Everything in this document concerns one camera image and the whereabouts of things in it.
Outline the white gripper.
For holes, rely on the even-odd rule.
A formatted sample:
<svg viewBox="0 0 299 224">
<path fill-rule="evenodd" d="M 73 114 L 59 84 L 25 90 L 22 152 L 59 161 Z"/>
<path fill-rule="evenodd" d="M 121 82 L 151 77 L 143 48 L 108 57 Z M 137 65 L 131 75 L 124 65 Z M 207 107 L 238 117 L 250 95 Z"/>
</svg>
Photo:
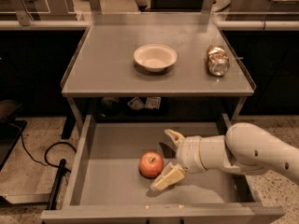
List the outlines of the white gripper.
<svg viewBox="0 0 299 224">
<path fill-rule="evenodd" d="M 164 133 L 177 147 L 176 158 L 179 164 L 169 162 L 150 185 L 152 191 L 162 191 L 185 178 L 188 173 L 206 171 L 200 157 L 200 136 L 184 137 L 181 133 L 165 129 Z"/>
</svg>

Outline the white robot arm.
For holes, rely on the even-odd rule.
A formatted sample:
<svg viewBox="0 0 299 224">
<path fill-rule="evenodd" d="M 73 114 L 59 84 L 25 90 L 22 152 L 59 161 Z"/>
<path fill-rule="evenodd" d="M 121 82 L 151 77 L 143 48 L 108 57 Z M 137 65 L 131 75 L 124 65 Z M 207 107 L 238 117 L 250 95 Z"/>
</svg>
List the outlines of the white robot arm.
<svg viewBox="0 0 299 224">
<path fill-rule="evenodd" d="M 261 175 L 273 170 L 299 183 L 299 149 L 250 123 L 232 125 L 225 135 L 185 137 L 167 129 L 176 151 L 176 163 L 168 163 L 150 186 L 162 191 L 186 174 L 221 170 L 234 175 Z"/>
</svg>

